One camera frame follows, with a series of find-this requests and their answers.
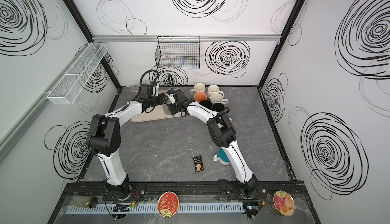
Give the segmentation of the light grey mug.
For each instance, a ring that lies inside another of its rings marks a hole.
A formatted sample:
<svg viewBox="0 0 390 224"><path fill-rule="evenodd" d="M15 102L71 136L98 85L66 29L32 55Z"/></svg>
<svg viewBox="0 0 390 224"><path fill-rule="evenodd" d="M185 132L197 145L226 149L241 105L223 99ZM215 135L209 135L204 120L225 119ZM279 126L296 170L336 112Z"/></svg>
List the light grey mug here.
<svg viewBox="0 0 390 224"><path fill-rule="evenodd" d="M172 115L170 110L169 110L169 107L167 105L162 105L162 111L167 116L171 116Z"/></svg>

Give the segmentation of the tall dark grey mug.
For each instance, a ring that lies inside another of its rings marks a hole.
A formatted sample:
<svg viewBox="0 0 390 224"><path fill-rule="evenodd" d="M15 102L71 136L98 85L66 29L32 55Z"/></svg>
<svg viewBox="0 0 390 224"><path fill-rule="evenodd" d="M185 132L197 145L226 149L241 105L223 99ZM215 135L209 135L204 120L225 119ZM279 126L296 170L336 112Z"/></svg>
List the tall dark grey mug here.
<svg viewBox="0 0 390 224"><path fill-rule="evenodd" d="M136 84L131 87L131 99L137 98L139 95L140 85Z"/></svg>

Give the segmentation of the cream and orange mug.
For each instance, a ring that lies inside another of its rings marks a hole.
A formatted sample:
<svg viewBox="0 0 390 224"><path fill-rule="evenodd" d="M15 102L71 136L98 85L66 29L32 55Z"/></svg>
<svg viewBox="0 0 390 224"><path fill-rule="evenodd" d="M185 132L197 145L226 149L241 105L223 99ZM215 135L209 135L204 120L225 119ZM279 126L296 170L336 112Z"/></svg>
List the cream and orange mug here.
<svg viewBox="0 0 390 224"><path fill-rule="evenodd" d="M204 93L204 92L197 92L195 95L194 95L194 99L200 103L202 101L205 101L207 100L207 95Z"/></svg>

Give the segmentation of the large white mug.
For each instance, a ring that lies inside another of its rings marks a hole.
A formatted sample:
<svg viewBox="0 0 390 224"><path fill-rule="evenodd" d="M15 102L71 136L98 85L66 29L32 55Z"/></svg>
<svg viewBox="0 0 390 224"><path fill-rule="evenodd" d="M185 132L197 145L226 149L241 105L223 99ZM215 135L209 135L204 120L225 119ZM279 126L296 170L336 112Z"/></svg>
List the large white mug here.
<svg viewBox="0 0 390 224"><path fill-rule="evenodd" d="M209 85L207 89L207 98L210 99L212 94L220 94L224 98L224 92L217 85Z"/></svg>

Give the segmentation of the cream speckled mug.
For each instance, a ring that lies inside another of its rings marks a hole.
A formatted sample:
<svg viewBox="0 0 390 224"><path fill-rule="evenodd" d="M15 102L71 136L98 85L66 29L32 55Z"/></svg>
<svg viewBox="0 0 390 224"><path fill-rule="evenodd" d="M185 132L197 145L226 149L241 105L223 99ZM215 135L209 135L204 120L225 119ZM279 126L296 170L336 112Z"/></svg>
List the cream speckled mug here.
<svg viewBox="0 0 390 224"><path fill-rule="evenodd" d="M229 100L224 98L224 96L219 94L219 93L214 93L210 96L210 101L211 101L212 105L217 104L217 103L226 105Z"/></svg>

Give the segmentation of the black mug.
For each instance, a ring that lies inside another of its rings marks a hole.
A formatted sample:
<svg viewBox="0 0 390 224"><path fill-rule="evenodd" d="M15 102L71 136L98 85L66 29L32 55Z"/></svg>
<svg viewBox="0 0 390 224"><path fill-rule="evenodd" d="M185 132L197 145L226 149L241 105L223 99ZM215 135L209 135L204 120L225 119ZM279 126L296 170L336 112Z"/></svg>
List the black mug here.
<svg viewBox="0 0 390 224"><path fill-rule="evenodd" d="M212 105L212 110L215 112L225 112L225 113L229 113L230 111L229 107L225 106L222 103L215 103L214 105Z"/></svg>

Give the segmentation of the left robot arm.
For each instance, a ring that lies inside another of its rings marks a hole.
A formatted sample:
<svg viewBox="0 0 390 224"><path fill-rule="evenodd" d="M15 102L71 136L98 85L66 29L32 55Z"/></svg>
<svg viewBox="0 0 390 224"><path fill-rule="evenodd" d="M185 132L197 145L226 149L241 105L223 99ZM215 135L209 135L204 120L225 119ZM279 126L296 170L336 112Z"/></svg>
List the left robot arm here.
<svg viewBox="0 0 390 224"><path fill-rule="evenodd" d="M140 84L138 93L125 105L113 112L92 117L87 146L103 166L108 189L116 194L120 201L127 200L132 189L118 151L121 144L120 128L133 117L146 112L148 108L162 103L158 89L157 82Z"/></svg>

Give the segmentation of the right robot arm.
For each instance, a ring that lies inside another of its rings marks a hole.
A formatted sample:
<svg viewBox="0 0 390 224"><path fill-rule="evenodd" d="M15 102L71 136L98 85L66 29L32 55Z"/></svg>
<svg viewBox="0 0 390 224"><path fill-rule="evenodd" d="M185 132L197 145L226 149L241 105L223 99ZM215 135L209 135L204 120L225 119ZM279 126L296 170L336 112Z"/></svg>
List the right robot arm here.
<svg viewBox="0 0 390 224"><path fill-rule="evenodd" d="M193 99L188 99L179 89L162 94L162 101L172 113L180 113L183 117L193 116L207 125L213 143L225 152L234 169L240 195L248 199L253 197L259 183L240 152L236 130L228 115L223 111L215 112Z"/></svg>

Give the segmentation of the teal lidded white mug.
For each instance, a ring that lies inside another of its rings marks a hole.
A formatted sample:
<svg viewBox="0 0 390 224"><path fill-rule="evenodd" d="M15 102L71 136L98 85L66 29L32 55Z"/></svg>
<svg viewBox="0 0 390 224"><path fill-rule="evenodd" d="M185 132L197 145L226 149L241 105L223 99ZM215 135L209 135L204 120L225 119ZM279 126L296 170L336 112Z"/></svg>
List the teal lidded white mug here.
<svg viewBox="0 0 390 224"><path fill-rule="evenodd" d="M213 156L212 160L214 162L219 162L220 164L222 164L224 166L228 166L231 164L228 156L226 155L226 153L223 151L222 148L219 150L219 152L217 154L215 154Z"/></svg>

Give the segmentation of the beige serving tray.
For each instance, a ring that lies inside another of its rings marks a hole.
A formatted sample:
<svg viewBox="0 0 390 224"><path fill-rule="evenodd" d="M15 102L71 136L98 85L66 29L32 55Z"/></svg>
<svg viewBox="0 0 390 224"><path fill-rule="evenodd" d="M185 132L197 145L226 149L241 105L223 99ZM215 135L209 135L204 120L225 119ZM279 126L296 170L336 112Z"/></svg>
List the beige serving tray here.
<svg viewBox="0 0 390 224"><path fill-rule="evenodd" d="M158 94L161 94L163 96L164 104L167 105L167 97L166 93L168 90L161 90L158 92ZM154 120L162 120L162 119L168 119L168 118L175 118L180 117L180 113L177 113L175 115L167 116L163 113L162 105L150 107L147 110L143 110L142 113L135 115L131 118L131 122L137 123L137 122L147 122L147 121L154 121Z"/></svg>

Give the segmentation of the red round tin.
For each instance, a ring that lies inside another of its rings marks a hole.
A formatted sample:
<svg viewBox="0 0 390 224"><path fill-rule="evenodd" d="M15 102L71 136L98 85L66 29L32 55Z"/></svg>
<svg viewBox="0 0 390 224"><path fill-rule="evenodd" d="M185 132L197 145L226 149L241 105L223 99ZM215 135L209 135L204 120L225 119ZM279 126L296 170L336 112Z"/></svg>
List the red round tin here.
<svg viewBox="0 0 390 224"><path fill-rule="evenodd" d="M172 192L163 193L158 200L158 212L162 217L170 218L179 210L179 198Z"/></svg>

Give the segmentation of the small clear jar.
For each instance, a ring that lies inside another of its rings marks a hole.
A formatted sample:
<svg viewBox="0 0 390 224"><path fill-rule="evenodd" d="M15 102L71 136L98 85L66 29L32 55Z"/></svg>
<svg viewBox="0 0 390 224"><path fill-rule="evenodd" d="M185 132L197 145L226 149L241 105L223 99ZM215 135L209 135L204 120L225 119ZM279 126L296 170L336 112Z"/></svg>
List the small clear jar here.
<svg viewBox="0 0 390 224"><path fill-rule="evenodd" d="M73 197L70 205L74 207L93 209L98 203L99 199L97 197L76 195Z"/></svg>

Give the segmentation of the pink yellow round tin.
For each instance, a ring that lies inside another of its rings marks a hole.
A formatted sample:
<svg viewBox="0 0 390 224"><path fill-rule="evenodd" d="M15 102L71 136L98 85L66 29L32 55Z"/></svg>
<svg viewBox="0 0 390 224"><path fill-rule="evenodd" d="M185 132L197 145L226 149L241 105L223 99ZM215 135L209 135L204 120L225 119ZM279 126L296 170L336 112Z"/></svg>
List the pink yellow round tin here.
<svg viewBox="0 0 390 224"><path fill-rule="evenodd" d="M271 208L278 214L290 217L296 211L296 204L293 197L284 190L276 191L271 198Z"/></svg>

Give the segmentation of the white mesh wall shelf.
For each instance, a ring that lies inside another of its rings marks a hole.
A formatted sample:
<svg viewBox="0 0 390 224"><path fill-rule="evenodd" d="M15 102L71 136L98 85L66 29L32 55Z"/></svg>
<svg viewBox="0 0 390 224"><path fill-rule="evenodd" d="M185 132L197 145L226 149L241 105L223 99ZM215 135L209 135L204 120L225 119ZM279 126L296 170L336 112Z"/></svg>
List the white mesh wall shelf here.
<svg viewBox="0 0 390 224"><path fill-rule="evenodd" d="M104 43L89 43L75 55L47 99L55 105L71 105L82 92L107 53Z"/></svg>

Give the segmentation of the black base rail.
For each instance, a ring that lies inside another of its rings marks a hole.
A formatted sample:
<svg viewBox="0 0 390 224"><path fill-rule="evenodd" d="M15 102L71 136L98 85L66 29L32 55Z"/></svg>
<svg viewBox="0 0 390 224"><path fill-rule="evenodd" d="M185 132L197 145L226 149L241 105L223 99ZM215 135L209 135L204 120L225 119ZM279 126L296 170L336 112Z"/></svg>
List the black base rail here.
<svg viewBox="0 0 390 224"><path fill-rule="evenodd" d="M239 185L235 181L201 181L201 182L128 182L132 191L138 193L138 197L158 196L164 192L172 191L177 195L222 195L228 199L241 199L244 196ZM64 196L86 195L101 196L104 191L112 193L115 187L109 187L105 182L76 182L68 183L63 190ZM271 194L277 190L285 190L289 193L307 192L302 181L263 181L258 183L255 197L265 190Z"/></svg>

